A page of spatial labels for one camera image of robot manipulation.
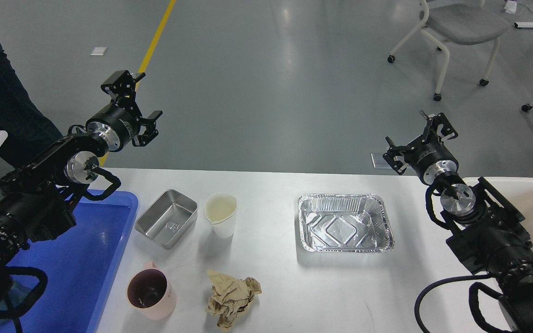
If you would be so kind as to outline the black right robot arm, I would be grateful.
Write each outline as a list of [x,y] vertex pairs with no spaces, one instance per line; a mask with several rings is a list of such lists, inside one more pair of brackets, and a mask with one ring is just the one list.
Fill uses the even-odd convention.
[[468,276],[445,278],[417,296],[414,313],[427,333],[420,307],[431,290],[452,282],[470,281],[468,306],[476,325],[486,333],[501,329],[489,324],[480,309],[479,293],[498,301],[510,333],[533,333],[533,243],[522,226],[524,215],[487,179],[469,186],[458,173],[459,163],[444,141],[458,136],[448,118],[427,115],[423,133],[407,145],[389,137],[383,159],[402,175],[413,168],[427,186],[425,207],[435,225],[451,232],[446,244],[469,271]]

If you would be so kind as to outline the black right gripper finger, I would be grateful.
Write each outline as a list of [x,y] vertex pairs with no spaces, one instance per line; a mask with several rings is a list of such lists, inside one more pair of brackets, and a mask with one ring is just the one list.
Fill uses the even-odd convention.
[[388,144],[388,149],[383,153],[383,159],[390,168],[398,175],[403,175],[407,169],[412,169],[416,173],[415,167],[409,164],[406,159],[414,152],[417,138],[406,145],[396,145],[389,136],[385,137],[385,141]]
[[445,146],[445,141],[450,141],[459,136],[459,133],[444,113],[427,114],[421,110],[420,115],[427,121],[420,136],[421,146]]

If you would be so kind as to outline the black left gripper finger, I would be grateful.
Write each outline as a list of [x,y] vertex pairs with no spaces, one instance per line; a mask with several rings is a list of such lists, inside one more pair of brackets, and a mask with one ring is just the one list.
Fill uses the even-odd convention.
[[132,74],[128,70],[117,70],[102,82],[101,89],[111,97],[114,105],[131,108],[135,103],[136,86],[145,76],[145,72]]
[[163,115],[163,111],[154,111],[148,118],[136,117],[135,122],[139,126],[139,131],[132,138],[132,145],[136,147],[147,146],[159,135],[157,131],[157,120]]

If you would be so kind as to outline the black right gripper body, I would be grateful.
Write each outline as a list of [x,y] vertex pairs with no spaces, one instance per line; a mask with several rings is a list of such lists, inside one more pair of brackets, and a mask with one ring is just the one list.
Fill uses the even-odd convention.
[[459,162],[442,142],[427,143],[412,150],[408,164],[427,186],[443,173],[456,173],[459,169]]

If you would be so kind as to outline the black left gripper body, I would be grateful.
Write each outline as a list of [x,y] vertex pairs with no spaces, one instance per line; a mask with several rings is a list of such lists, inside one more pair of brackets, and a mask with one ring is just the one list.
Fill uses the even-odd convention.
[[139,133],[142,117],[138,107],[109,103],[87,120],[86,131],[101,137],[109,152],[118,152]]

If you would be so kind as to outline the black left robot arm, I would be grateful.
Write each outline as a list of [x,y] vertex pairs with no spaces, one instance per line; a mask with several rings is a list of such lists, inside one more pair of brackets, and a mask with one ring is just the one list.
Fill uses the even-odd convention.
[[145,75],[114,72],[101,84],[110,103],[0,179],[0,320],[12,320],[18,333],[23,330],[19,319],[42,297],[48,278],[41,269],[9,262],[31,243],[55,240],[74,227],[73,211],[81,198],[101,201],[120,188],[120,179],[102,168],[101,158],[127,143],[147,146],[159,134],[162,111],[144,117],[136,103]]

